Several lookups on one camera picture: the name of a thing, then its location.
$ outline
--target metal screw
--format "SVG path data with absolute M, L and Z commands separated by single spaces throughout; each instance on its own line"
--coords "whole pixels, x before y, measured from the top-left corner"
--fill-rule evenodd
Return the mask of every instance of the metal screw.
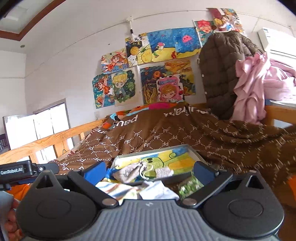
M 182 202 L 186 206 L 194 206 L 197 204 L 197 201 L 193 198 L 185 198 Z
M 102 203 L 105 205 L 105 206 L 109 206 L 109 207 L 112 207 L 114 205 L 117 204 L 117 201 L 116 199 L 113 199 L 113 198 L 105 198 Z

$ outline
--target human hand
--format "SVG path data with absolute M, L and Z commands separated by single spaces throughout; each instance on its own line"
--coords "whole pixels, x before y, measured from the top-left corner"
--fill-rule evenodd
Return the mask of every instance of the human hand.
M 11 206 L 11 210 L 7 214 L 8 220 L 4 224 L 4 228 L 8 232 L 8 237 L 10 241 L 20 240 L 23 236 L 21 230 L 17 227 L 17 220 L 14 211 L 14 208 L 17 208 L 18 205 L 19 202 L 16 199 L 14 199 Z

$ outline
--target pink fabric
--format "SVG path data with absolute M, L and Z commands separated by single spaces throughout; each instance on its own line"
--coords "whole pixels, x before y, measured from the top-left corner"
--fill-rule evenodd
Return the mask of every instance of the pink fabric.
M 234 92 L 232 120 L 260 124 L 265 118 L 265 99 L 283 100 L 291 98 L 295 86 L 296 70 L 270 59 L 265 54 L 256 53 L 235 64 L 237 82 Z

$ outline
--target wooden ceiling trim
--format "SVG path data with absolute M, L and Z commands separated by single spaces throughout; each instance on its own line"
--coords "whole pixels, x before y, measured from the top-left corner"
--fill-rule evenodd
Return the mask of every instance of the wooden ceiling trim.
M 66 0 L 54 0 L 50 4 L 48 4 L 44 9 L 42 9 L 25 27 L 24 29 L 19 33 L 11 33 L 6 31 L 0 30 L 0 38 L 4 39 L 11 39 L 16 41 L 21 41 L 22 38 L 47 14 L 49 14 L 53 9 L 55 9 L 57 6 L 62 4 Z

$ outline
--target wooden bed rail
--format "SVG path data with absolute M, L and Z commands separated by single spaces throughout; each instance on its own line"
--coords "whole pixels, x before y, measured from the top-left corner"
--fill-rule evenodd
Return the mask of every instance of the wooden bed rail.
M 194 104 L 193 106 L 202 109 L 206 108 L 206 103 Z M 273 125 L 274 119 L 296 124 L 296 109 L 279 106 L 265 106 L 265 110 L 267 112 L 266 118 L 262 121 L 265 125 Z M 85 132 L 101 125 L 104 120 L 105 119 L 101 119 L 83 124 L 5 152 L 0 155 L 0 165 L 16 162 L 26 156 L 29 156 L 32 162 L 38 163 L 36 152 L 49 146 L 53 146 L 56 156 L 59 157 L 63 154 L 63 150 L 69 150 L 67 144 L 68 138 L 78 135 L 79 139 L 82 140 Z

